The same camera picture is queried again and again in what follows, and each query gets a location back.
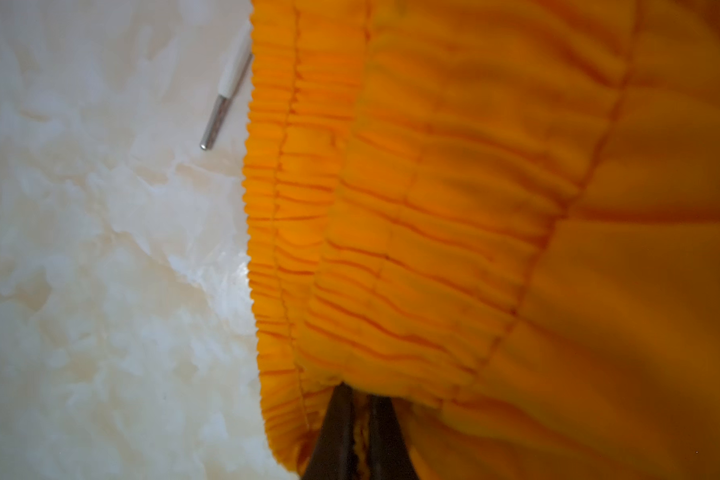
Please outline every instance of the orange fabric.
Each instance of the orange fabric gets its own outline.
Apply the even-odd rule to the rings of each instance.
[[[255,0],[270,447],[400,398],[422,478],[720,478],[720,0]]]

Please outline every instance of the seam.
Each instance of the seam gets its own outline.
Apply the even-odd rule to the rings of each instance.
[[[622,104],[624,103],[624,92],[626,90],[626,86],[629,84],[630,80],[632,79],[632,73],[634,68],[634,49],[637,41],[638,34],[640,33],[640,28],[642,27],[642,15],[640,14],[640,6],[642,5],[643,0],[635,0],[633,3],[633,24],[632,24],[632,32],[630,33],[630,42],[629,46],[624,53],[624,61],[626,63],[626,69],[624,71],[624,76],[621,79],[621,82],[619,82],[619,85],[617,87],[618,95],[616,97],[616,100],[614,101],[613,107],[611,107],[611,110],[608,112],[608,125],[603,132],[603,134],[600,136],[600,139],[595,144],[595,148],[592,152],[592,157],[590,159],[590,165],[587,169],[584,178],[582,179],[579,191],[576,193],[575,196],[571,197],[568,202],[566,202],[566,207],[564,212],[558,216],[552,219],[550,222],[550,228],[549,231],[544,238],[544,241],[540,248],[538,249],[538,252],[534,255],[534,257],[531,259],[530,264],[528,265],[528,269],[526,271],[526,274],[524,275],[524,282],[523,287],[520,290],[520,294],[518,296],[518,304],[515,308],[512,309],[512,315],[514,319],[506,325],[504,328],[504,334],[501,336],[496,337],[490,344],[490,347],[488,349],[488,354],[486,355],[485,359],[478,365],[478,367],[475,368],[475,375],[470,381],[470,383],[464,385],[464,386],[457,386],[457,388],[454,391],[454,394],[450,398],[450,402],[456,402],[458,400],[459,395],[461,392],[465,389],[469,389],[472,387],[472,385],[475,384],[475,382],[480,377],[480,374],[484,372],[487,368],[490,366],[490,361],[493,359],[494,354],[496,351],[499,350],[502,343],[509,337],[509,335],[512,334],[512,332],[517,328],[517,326],[520,324],[520,322],[526,321],[524,319],[521,319],[518,315],[518,312],[522,308],[526,297],[528,295],[528,289],[530,286],[530,281],[534,276],[534,273],[538,267],[538,264],[541,260],[541,257],[544,255],[544,253],[547,251],[547,248],[549,247],[549,244],[552,241],[552,237],[554,236],[555,229],[557,227],[557,223],[560,220],[566,219],[568,216],[570,216],[570,209],[572,206],[576,204],[576,202],[584,195],[584,192],[586,191],[586,188],[589,186],[590,182],[592,181],[592,178],[594,177],[595,171],[597,170],[597,167],[600,165],[600,162],[602,161],[602,153],[603,149],[605,148],[605,145],[607,141],[610,139],[612,133],[614,132],[614,125],[616,124],[616,119],[619,116],[619,112],[621,112]]]
[[[294,33],[293,33],[293,80],[291,83],[291,97],[288,100],[288,111],[286,112],[286,117],[283,120],[282,123],[282,140],[280,140],[280,145],[278,145],[277,148],[277,165],[275,167],[274,177],[275,181],[272,182],[272,189],[274,194],[274,207],[272,208],[272,215],[269,217],[269,223],[272,226],[272,262],[275,264],[275,268],[277,270],[280,270],[280,264],[277,260],[277,238],[280,235],[280,228],[276,224],[276,216],[278,211],[280,210],[278,205],[278,199],[279,199],[279,190],[277,188],[278,184],[278,172],[282,171],[282,156],[283,156],[283,146],[286,144],[286,139],[288,139],[288,120],[291,117],[291,112],[293,112],[293,103],[296,100],[296,77],[298,75],[298,63],[299,63],[299,55],[298,55],[298,39],[299,39],[299,29],[298,29],[298,23],[301,18],[301,15],[296,7],[296,0],[291,0],[291,8],[293,9],[293,21],[294,21]],[[304,424],[307,427],[307,431],[310,432],[312,430],[312,425],[309,422],[309,415],[307,415],[307,408],[306,408],[306,402],[304,401],[304,385],[302,382],[302,369],[296,364],[296,345],[293,339],[293,323],[288,315],[288,306],[286,304],[285,298],[283,297],[283,289],[282,289],[282,280],[280,279],[279,275],[275,275],[276,281],[277,281],[277,287],[279,290],[279,299],[280,304],[282,305],[282,312],[286,320],[286,325],[288,325],[288,340],[291,347],[291,355],[294,359],[293,361],[293,368],[296,370],[296,378],[297,378],[297,386],[298,386],[298,404],[301,407],[302,415],[304,417]]]
[[[461,23],[463,23],[464,15],[465,14],[463,14],[463,13],[461,14],[458,22],[456,22],[456,25],[454,26],[457,30],[456,33],[454,34],[454,40],[451,43],[452,49],[454,50],[454,56],[451,59],[450,65],[448,66],[448,69],[449,69],[448,76],[446,77],[445,80],[443,80],[442,86],[438,90],[439,96],[435,100],[435,102],[432,106],[432,111],[430,112],[430,115],[429,115],[429,119],[427,120],[426,128],[425,128],[426,138],[430,138],[430,135],[432,134],[432,129],[433,129],[432,123],[434,122],[438,111],[441,109],[443,102],[444,102],[445,93],[448,91],[448,87],[450,86],[451,82],[453,81],[454,64],[456,63],[456,59],[458,57],[458,40],[464,34],[464,29],[459,28],[458,26]],[[403,206],[404,206],[404,204],[406,204],[408,202],[408,195],[410,194],[411,188],[416,183],[416,180],[418,178],[418,172],[421,167],[422,160],[424,158],[424,154],[428,150],[430,143],[431,143],[430,141],[426,141],[425,143],[422,144],[422,147],[419,149],[419,152],[416,155],[416,158],[414,159],[414,166],[413,166],[413,171],[411,174],[411,179],[408,182],[408,185],[406,185],[406,187],[404,188],[405,193],[403,196],[403,201],[398,205],[398,208],[396,209],[396,211],[394,213],[394,217],[390,219],[390,232],[389,232],[389,236],[387,238],[387,243],[384,246],[384,255],[382,258],[382,262],[380,263],[378,270],[374,273],[373,284],[371,286],[371,294],[368,295],[368,298],[366,299],[366,301],[364,302],[363,307],[362,307],[363,316],[366,318],[368,317],[368,308],[370,307],[370,304],[374,299],[374,295],[376,294],[376,289],[378,288],[379,280],[381,278],[382,272],[384,271],[384,267],[387,264],[389,264],[391,261],[388,251],[389,251],[389,246],[392,244],[392,239],[394,237],[394,230],[396,228],[398,228],[398,222],[400,220],[401,212],[403,211]],[[457,320],[455,320],[454,323],[451,324],[450,333],[446,336],[446,342],[448,342],[448,340],[450,340],[453,337],[454,331],[456,331],[456,327],[457,327],[456,322],[457,322]],[[361,322],[361,321],[358,321],[357,325],[358,325],[358,330],[357,330],[358,338],[362,338],[361,331],[363,330],[363,327],[365,327],[366,325],[364,322]],[[342,366],[342,369],[346,370],[346,366],[349,364],[349,360],[353,359],[353,358],[357,358],[357,357],[358,356],[355,353],[355,348],[353,347],[352,350],[350,351],[350,355],[344,361],[344,365]]]

